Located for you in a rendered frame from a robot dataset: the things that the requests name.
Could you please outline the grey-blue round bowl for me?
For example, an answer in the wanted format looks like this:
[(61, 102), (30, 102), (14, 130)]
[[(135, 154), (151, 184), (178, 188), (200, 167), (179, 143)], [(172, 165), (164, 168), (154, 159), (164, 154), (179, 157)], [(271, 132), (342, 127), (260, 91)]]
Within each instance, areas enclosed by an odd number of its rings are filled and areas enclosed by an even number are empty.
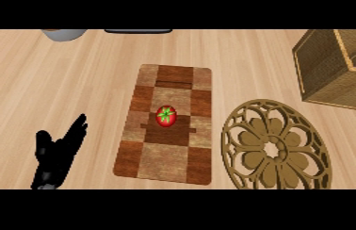
[(52, 41), (73, 41), (83, 35), (86, 30), (85, 29), (57, 29), (57, 30), (43, 29), (42, 32), (45, 33), (45, 35)]

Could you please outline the brown wicker basket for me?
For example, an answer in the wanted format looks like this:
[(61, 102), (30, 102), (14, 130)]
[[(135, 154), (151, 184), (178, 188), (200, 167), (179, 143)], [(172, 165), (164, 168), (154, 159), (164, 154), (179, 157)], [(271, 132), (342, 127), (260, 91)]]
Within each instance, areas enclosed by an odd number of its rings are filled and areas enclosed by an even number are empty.
[(356, 109), (356, 29), (311, 29), (293, 54), (302, 101)]

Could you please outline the round ornate wooden trivet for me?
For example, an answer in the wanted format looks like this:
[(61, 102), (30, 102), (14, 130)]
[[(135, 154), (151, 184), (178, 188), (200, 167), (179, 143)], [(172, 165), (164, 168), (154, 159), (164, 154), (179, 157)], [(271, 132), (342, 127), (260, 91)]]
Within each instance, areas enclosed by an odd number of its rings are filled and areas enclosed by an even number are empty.
[(328, 189), (331, 162), (315, 126), (283, 103), (257, 99), (231, 112), (222, 132), (226, 173), (238, 189)]

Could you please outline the brown checkered placemat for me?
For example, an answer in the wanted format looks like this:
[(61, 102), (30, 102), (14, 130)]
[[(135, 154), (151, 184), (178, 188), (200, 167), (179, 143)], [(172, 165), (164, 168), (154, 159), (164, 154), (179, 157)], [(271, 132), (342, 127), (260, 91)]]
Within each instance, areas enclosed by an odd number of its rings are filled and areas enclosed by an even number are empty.
[(141, 179), (210, 184), (210, 69), (141, 66), (113, 172)]

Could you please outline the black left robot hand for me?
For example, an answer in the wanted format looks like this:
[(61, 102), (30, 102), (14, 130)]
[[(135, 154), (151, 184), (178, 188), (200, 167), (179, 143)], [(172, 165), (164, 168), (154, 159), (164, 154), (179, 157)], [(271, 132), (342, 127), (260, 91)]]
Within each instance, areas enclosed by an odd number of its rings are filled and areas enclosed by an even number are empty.
[(86, 115), (82, 114), (61, 139), (54, 140), (46, 130), (36, 133), (39, 165), (31, 189), (58, 189), (61, 187), (83, 145), (86, 128)]

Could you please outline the red can with green star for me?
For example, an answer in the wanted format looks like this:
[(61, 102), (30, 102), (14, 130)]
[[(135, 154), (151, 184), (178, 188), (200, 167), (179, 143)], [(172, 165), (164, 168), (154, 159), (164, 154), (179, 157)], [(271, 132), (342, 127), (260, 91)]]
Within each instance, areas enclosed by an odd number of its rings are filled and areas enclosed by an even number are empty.
[(163, 106), (156, 112), (156, 121), (160, 126), (170, 127), (178, 120), (178, 112), (172, 106)]

